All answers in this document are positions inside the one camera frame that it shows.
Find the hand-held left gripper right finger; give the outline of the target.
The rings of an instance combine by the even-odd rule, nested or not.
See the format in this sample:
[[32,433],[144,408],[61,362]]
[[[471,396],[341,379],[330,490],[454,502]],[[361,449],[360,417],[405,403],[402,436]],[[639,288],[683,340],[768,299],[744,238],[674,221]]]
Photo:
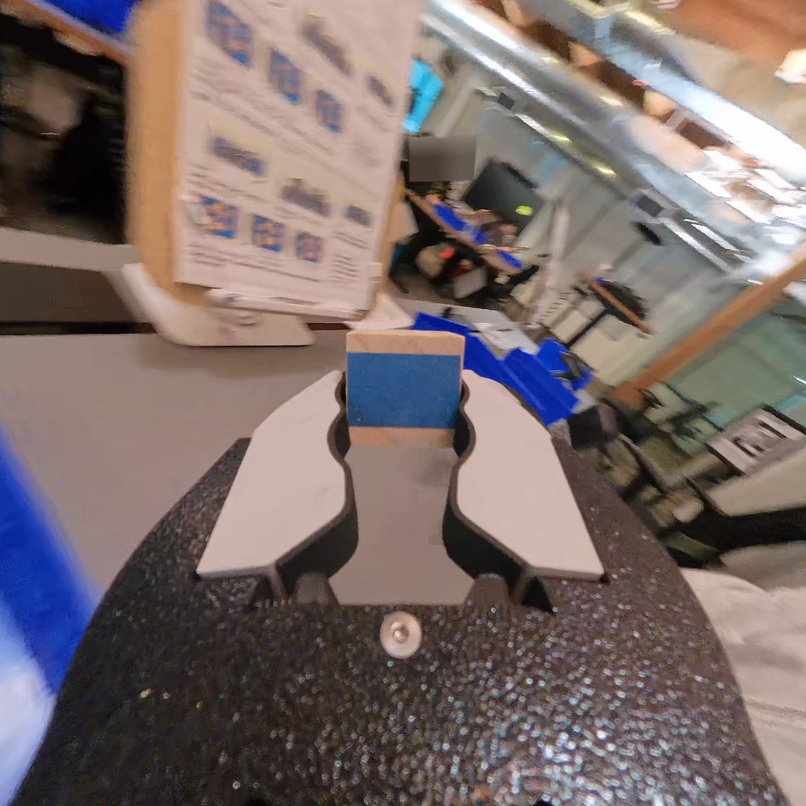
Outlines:
[[471,370],[462,381],[442,526],[449,557],[473,578],[601,579],[548,430],[498,382]]

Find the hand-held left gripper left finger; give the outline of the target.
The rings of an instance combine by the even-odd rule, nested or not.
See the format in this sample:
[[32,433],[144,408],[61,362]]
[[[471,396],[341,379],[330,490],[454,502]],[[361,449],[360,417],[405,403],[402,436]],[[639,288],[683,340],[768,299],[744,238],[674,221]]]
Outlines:
[[329,372],[255,429],[196,565],[200,578],[332,576],[351,558],[358,535],[343,379]]

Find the wooden cube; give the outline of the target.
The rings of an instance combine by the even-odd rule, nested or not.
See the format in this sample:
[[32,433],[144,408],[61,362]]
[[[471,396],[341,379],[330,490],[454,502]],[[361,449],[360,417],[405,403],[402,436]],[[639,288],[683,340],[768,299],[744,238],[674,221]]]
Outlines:
[[462,395],[463,335],[353,330],[346,339],[351,445],[448,448]]

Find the stacked blue bins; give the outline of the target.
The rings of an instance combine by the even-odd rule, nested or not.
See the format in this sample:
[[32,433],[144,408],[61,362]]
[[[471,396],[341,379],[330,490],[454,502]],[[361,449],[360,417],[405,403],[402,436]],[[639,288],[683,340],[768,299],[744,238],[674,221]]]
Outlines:
[[593,370],[554,338],[545,338],[528,350],[514,347],[498,357],[489,340],[483,337],[480,324],[418,312],[412,329],[462,335],[464,369],[509,388],[546,426],[576,413],[582,393],[593,381]]

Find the person's white sweater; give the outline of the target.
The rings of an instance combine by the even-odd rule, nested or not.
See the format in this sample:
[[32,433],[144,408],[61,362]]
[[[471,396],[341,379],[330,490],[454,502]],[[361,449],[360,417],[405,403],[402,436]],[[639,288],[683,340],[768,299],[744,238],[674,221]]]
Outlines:
[[682,569],[727,653],[754,734],[790,804],[805,804],[805,548],[751,547]]

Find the black monitor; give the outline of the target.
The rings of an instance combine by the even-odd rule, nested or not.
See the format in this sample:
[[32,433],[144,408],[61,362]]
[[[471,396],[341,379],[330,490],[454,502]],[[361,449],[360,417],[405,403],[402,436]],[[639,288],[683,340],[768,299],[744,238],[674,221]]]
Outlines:
[[537,186],[509,163],[489,159],[471,182],[462,202],[473,210],[488,210],[520,235],[545,206]]

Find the printed instruction sheet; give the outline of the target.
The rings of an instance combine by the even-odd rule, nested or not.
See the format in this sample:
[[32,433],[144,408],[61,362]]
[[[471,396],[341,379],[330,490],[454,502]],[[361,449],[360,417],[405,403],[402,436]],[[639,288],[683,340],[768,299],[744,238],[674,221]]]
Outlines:
[[421,2],[190,2],[174,277],[212,301],[371,306]]

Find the instruction board on wooden stand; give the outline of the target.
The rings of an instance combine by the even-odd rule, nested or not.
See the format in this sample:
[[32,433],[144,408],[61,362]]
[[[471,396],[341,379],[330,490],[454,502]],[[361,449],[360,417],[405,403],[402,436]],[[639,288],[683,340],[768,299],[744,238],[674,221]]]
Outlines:
[[193,348],[307,346],[310,322],[367,317],[384,286],[401,195],[399,168],[389,197],[371,306],[349,319],[298,315],[210,300],[207,291],[174,277],[177,156],[181,125],[185,15],[190,2],[142,2],[134,12],[129,72],[129,230],[137,263],[123,269],[136,305],[157,333]]

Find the wooden post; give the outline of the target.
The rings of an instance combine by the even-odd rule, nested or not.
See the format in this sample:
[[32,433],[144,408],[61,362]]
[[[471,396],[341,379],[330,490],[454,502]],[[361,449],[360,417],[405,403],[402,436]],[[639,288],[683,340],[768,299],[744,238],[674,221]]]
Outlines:
[[784,297],[787,288],[803,280],[804,277],[805,247],[801,247],[785,268],[761,284],[751,285],[730,300],[637,376],[617,387],[612,393],[613,398],[636,409],[641,400],[642,390],[651,388],[688,367],[707,350],[717,346],[736,330],[778,303]]

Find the silver ventilation duct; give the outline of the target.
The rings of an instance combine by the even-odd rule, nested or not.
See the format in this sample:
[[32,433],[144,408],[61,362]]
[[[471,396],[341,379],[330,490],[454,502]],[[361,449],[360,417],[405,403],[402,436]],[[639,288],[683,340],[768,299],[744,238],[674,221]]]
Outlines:
[[678,221],[698,223],[727,251],[794,247],[804,237],[804,148],[770,123],[702,86],[663,30],[633,4],[535,2],[549,23],[566,24],[630,78],[672,101],[751,158],[711,156],[602,82],[472,2],[424,2],[429,35],[467,56],[524,99],[537,126],[625,195],[653,197]]

